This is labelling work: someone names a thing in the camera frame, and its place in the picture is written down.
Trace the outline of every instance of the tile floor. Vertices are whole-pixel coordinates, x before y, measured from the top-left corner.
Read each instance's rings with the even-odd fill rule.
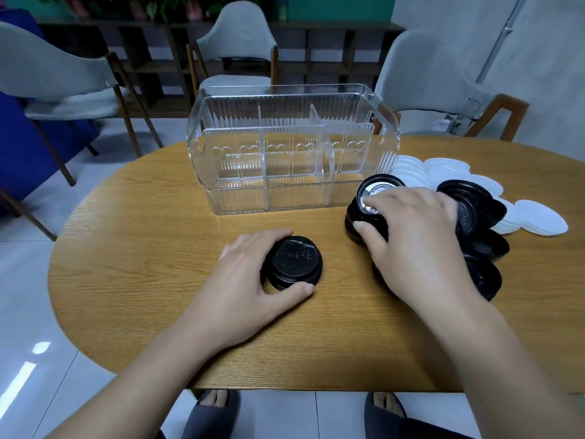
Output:
[[[184,140],[186,120],[153,120],[165,145]],[[134,120],[143,152],[156,144],[142,120]],[[94,143],[101,153],[82,151],[68,163],[77,185],[60,173],[25,203],[59,233],[77,204],[93,188],[135,156],[120,119],[105,121]],[[42,439],[113,374],[77,351],[57,325],[47,292],[53,243],[24,218],[0,219],[0,437]],[[233,439],[364,437],[365,393],[328,391],[244,391]],[[399,394],[416,419],[479,438],[464,394]],[[179,439],[195,401],[184,391],[163,425]]]

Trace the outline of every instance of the wooden tabletop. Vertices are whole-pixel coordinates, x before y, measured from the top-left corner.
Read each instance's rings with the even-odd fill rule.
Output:
[[[569,232],[558,237],[506,236],[511,251],[497,262],[504,285],[493,304],[567,391],[585,392],[585,164],[461,137],[404,137],[400,149],[464,160],[500,182],[504,198],[537,200],[565,218]],[[417,316],[376,285],[344,216],[344,207],[214,215],[177,143],[127,164],[77,207],[51,256],[51,303],[71,342],[118,372],[181,314],[225,244],[291,227],[323,255],[314,296],[217,357],[195,387],[461,391]]]

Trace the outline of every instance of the transparent storage box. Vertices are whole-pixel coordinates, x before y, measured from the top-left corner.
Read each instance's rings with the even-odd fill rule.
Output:
[[[213,212],[225,214],[347,206],[365,178],[392,170],[399,130],[364,85],[206,87],[187,141]]]

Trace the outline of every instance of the chair backrest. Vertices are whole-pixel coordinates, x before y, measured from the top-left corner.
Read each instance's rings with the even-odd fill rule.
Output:
[[[240,1],[224,6],[213,28],[197,44],[206,60],[240,57],[270,61],[276,40],[262,9],[254,3]]]
[[[493,94],[469,80],[447,46],[424,30],[407,30],[392,43],[375,93],[391,110],[458,114],[467,98],[485,109]]]
[[[115,86],[106,58],[68,54],[31,32],[0,21],[0,91],[46,101]]]

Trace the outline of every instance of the wooden bookshelf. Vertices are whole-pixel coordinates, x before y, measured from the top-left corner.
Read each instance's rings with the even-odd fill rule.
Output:
[[[186,58],[186,44],[189,36],[201,37],[212,27],[211,23],[155,24],[140,21],[77,20],[55,17],[38,17],[43,33],[55,46],[80,57],[96,58],[105,55],[108,46],[102,35],[101,27],[117,28],[122,38],[123,49],[128,59],[122,61],[132,83],[140,87],[140,101],[148,109],[151,117],[185,118],[189,116],[195,101],[193,85]],[[299,75],[305,83],[311,75],[333,75],[340,83],[347,82],[352,75],[374,77],[374,84],[380,74],[384,59],[394,39],[404,28],[394,23],[361,23],[355,21],[285,21],[268,24],[273,33],[279,29],[305,31],[304,61],[278,62],[279,75]],[[153,59],[144,36],[143,27],[155,27],[164,31],[173,59]],[[336,30],[345,32],[343,57],[341,61],[311,61],[313,35],[318,31]],[[357,33],[360,31],[383,31],[384,39],[380,58],[377,62],[354,61]],[[206,62],[211,75],[238,73],[258,75],[263,72],[263,64],[258,62],[233,62],[230,59]],[[204,79],[197,66],[198,77]],[[160,76],[177,74],[182,95],[165,95]],[[129,105],[130,114],[140,117],[136,105]]]

